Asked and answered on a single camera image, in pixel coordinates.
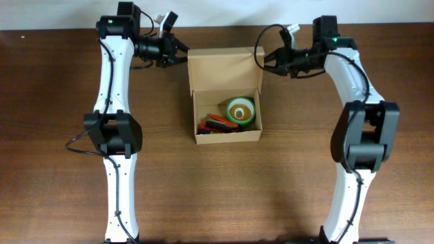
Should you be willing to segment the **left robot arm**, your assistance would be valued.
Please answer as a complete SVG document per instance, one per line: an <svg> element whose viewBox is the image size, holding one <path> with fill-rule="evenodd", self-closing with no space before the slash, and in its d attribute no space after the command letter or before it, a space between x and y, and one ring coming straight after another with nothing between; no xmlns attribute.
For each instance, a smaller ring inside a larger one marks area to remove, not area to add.
<svg viewBox="0 0 434 244"><path fill-rule="evenodd" d="M161 68L186 62L178 52L188 47L175 38L173 25L178 16L168 12L157 16L156 33L140 32L142 10L132 2L119 2L114 16L102 16L96 23L102 66L94 110L83 123L96 154L103 158L108 188L108 221L105 243L139 243L134 205L134 174L142 148L142 128L129 106L132 60Z"/></svg>

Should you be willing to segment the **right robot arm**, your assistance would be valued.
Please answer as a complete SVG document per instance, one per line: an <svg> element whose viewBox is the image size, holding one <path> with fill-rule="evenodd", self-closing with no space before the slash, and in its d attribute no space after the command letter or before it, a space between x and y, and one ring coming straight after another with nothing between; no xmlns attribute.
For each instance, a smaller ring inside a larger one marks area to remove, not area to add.
<svg viewBox="0 0 434 244"><path fill-rule="evenodd" d="M279 76L307 79L328 74L343 110L330 140L336 163L332 206L319 235L311 243L360 243L359 221L370 184L390 157L400 110L375 90L361 64L351 37L338 32L336 16L313 21L313 44L297 49L297 24L280 25L283 47L257 66Z"/></svg>

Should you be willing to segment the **brown cardboard box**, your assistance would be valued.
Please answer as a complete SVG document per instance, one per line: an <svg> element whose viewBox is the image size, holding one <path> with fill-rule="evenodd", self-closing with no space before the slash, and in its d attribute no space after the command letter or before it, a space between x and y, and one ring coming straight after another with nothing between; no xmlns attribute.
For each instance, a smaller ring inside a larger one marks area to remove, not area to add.
<svg viewBox="0 0 434 244"><path fill-rule="evenodd" d="M188 51L189 86L193 99L194 134L197 144L258 141L262 133L260 93L263 71L262 47L190 49ZM234 105L249 107L252 119L232 133L205 132L211 115L228 118Z"/></svg>

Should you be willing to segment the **small yellow tape roll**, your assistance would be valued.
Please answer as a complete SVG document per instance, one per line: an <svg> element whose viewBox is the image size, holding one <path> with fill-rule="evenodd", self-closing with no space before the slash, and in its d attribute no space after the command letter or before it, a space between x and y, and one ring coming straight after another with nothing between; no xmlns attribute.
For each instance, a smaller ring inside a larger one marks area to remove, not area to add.
<svg viewBox="0 0 434 244"><path fill-rule="evenodd" d="M243 104L236 104L232 106L229 114L234 120L240 122L248 121L252 117L252 111L250 108Z"/></svg>

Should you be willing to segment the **orange utility knife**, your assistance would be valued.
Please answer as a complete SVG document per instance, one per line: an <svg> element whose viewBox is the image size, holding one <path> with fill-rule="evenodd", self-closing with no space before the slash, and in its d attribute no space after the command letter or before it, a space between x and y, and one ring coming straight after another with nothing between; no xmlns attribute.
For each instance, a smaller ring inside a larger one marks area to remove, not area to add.
<svg viewBox="0 0 434 244"><path fill-rule="evenodd" d="M215 134L220 133L218 129L208 127L205 123L199 124L197 126L197 134Z"/></svg>

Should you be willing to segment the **green tape roll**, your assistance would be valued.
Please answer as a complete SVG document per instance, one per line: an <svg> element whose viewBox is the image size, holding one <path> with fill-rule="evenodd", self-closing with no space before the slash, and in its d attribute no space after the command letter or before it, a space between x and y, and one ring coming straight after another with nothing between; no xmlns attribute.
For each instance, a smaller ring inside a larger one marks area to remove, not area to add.
<svg viewBox="0 0 434 244"><path fill-rule="evenodd" d="M250 126L256 117L256 106L250 98L235 97L226 106L226 117L241 127Z"/></svg>

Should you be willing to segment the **black and orange stapler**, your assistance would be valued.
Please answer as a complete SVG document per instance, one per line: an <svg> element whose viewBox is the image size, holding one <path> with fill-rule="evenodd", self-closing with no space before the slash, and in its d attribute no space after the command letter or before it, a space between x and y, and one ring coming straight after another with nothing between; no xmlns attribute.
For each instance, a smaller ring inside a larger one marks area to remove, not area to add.
<svg viewBox="0 0 434 244"><path fill-rule="evenodd" d="M224 133L232 133L239 131L239 125L217 115L210 115L206 120L207 127L223 131Z"/></svg>

